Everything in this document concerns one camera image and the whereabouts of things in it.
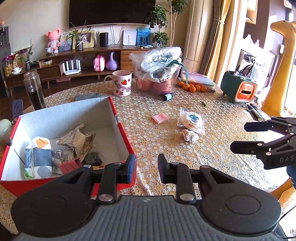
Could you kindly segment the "blueberry bread packet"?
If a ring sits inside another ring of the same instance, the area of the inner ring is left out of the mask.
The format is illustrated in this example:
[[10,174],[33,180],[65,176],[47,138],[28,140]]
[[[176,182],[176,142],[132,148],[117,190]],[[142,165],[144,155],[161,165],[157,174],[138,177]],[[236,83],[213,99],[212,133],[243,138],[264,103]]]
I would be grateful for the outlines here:
[[186,108],[180,108],[177,126],[191,130],[198,135],[205,135],[203,116]]

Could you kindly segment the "white blue tissue pack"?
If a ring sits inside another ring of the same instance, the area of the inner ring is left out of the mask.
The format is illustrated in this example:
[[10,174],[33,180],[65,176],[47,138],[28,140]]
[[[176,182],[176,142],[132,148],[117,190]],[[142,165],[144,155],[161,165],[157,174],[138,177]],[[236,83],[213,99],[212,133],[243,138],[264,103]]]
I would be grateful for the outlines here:
[[52,148],[49,139],[35,137],[25,149],[25,179],[43,179],[52,176]]

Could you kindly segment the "white printed snack bag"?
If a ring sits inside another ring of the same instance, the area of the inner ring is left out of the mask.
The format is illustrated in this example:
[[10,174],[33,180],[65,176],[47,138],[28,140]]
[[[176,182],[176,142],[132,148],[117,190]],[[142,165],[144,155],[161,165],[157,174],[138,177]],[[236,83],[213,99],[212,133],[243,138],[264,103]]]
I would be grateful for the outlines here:
[[61,167],[65,167],[65,164],[74,159],[74,149],[69,148],[66,151],[51,151],[52,154],[52,174],[62,175]]

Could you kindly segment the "yellow giraffe chair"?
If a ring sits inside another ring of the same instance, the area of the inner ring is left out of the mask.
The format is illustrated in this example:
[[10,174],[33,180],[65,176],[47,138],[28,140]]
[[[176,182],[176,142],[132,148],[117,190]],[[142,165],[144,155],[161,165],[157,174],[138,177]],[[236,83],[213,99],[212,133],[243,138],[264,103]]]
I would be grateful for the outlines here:
[[284,51],[261,110],[269,116],[281,116],[295,57],[295,21],[278,21],[270,27],[284,37]]

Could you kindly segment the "red cardboard box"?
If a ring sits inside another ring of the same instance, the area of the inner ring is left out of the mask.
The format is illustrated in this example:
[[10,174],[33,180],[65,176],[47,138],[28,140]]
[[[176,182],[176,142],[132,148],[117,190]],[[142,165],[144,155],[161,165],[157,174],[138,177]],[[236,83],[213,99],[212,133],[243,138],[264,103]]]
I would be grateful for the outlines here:
[[126,162],[119,190],[135,183],[136,160],[111,97],[44,108],[18,117],[1,161],[1,187],[20,196],[80,167]]

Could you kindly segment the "grey remote control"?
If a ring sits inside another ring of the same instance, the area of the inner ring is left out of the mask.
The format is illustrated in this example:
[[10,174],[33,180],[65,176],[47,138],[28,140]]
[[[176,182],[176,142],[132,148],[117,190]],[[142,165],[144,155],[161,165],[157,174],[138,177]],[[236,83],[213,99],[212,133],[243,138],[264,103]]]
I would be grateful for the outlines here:
[[252,115],[253,119],[256,121],[265,121],[263,116],[259,113],[259,111],[254,108],[252,104],[247,104],[247,111]]

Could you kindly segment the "purple vase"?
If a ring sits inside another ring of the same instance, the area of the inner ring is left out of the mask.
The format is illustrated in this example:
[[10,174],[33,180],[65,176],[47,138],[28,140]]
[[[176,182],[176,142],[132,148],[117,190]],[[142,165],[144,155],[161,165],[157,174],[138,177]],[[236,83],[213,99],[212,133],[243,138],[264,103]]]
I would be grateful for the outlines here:
[[114,60],[114,52],[112,51],[109,56],[109,60],[106,63],[106,68],[110,71],[115,71],[117,69],[117,62]]

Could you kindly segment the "white router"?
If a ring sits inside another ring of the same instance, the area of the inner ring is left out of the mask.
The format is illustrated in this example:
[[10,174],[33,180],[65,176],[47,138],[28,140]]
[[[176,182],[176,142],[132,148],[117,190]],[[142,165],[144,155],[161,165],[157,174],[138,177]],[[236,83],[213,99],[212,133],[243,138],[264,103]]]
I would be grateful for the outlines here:
[[69,60],[62,63],[63,74],[74,75],[81,72],[81,63],[79,59]]

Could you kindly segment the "pink round bag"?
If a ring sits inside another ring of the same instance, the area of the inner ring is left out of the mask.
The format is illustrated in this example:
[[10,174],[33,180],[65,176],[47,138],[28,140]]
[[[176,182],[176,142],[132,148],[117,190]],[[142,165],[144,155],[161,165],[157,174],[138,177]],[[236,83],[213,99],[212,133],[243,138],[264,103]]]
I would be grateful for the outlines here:
[[97,55],[93,60],[93,69],[96,72],[102,72],[105,69],[105,58]]

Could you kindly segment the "glass bottle dark liquid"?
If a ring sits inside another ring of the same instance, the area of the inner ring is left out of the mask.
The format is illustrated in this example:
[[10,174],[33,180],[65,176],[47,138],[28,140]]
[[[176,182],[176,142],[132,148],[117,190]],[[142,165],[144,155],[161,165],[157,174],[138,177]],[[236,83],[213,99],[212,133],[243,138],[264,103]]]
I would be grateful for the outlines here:
[[34,110],[46,108],[41,80],[37,70],[29,71],[25,73],[23,77],[23,82]]

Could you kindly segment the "wooden tv cabinet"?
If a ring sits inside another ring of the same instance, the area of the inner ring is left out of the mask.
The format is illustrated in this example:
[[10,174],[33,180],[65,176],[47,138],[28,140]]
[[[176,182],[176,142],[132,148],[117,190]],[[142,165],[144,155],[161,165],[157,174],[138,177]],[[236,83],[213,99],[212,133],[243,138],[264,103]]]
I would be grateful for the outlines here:
[[106,67],[102,71],[95,71],[94,59],[104,57],[105,61],[113,59],[117,63],[117,70],[133,71],[132,61],[129,59],[131,53],[141,53],[148,51],[149,48],[135,46],[108,46],[86,48],[82,51],[65,51],[44,57],[39,61],[36,67],[30,70],[36,70],[42,82],[49,83],[52,80],[66,79],[82,76],[108,75],[112,73]]

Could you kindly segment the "black speaker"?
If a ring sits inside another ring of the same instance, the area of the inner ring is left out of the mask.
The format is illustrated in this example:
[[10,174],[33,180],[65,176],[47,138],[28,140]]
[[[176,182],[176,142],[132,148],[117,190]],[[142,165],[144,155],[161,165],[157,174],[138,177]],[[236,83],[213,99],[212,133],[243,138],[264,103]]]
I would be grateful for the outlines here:
[[107,47],[108,46],[108,33],[102,32],[99,34],[99,45],[100,47]]

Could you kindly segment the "potted grass plant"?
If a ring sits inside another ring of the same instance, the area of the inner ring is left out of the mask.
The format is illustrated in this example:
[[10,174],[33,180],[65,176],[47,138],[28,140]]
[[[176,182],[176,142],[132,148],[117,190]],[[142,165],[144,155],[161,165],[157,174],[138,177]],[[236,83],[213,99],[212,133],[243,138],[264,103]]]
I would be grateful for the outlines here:
[[93,30],[94,27],[89,26],[89,27],[86,27],[86,29],[82,27],[82,29],[79,31],[78,29],[76,29],[75,25],[72,22],[70,22],[70,26],[73,28],[73,30],[69,30],[69,31],[65,30],[67,32],[67,36],[65,37],[65,39],[67,41],[69,39],[75,40],[75,50],[82,51],[84,49],[83,38],[86,36],[87,33]]

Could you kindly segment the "pink pig plush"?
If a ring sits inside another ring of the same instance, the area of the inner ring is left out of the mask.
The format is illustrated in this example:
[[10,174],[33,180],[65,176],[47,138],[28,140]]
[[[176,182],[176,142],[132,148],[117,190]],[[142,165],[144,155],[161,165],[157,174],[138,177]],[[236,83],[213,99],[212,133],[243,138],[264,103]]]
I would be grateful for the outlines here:
[[52,53],[56,54],[59,52],[60,47],[60,35],[61,30],[56,29],[54,31],[49,31],[46,33],[46,36],[49,38],[49,43],[47,44],[47,47],[52,49]]

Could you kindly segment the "black television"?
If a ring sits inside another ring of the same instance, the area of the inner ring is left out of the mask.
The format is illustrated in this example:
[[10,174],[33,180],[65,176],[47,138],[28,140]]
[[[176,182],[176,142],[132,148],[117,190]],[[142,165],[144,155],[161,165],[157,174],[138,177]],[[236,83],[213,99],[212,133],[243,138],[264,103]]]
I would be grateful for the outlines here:
[[69,27],[145,24],[155,0],[70,0]]

